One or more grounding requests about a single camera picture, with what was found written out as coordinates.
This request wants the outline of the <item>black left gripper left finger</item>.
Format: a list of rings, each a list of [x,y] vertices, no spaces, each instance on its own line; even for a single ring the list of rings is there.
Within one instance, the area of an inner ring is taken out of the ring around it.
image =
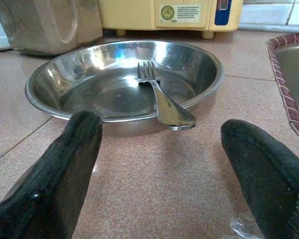
[[[102,141],[94,112],[74,114],[61,135],[0,201],[0,239],[69,239]]]

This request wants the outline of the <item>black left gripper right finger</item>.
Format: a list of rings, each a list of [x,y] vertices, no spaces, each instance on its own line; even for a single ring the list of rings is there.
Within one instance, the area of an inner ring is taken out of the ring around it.
[[[299,239],[299,158],[244,120],[227,120],[220,133],[222,147],[263,236]]]

